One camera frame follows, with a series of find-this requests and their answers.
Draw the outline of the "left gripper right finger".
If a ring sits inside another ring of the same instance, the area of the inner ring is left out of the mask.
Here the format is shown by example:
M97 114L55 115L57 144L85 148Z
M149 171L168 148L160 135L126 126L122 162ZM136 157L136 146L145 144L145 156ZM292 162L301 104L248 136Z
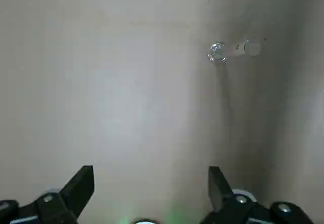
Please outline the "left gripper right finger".
M208 170L208 195L213 210L201 223L313 223L296 204L276 201L266 208L250 192L233 190L216 166Z

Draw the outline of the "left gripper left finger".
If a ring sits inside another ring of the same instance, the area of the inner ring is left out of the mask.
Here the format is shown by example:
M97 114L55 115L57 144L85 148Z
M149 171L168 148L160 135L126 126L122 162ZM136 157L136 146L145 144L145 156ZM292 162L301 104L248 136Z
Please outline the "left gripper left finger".
M94 190L94 168L82 166L62 189L44 193L25 206L13 199L1 200L1 223L78 223Z

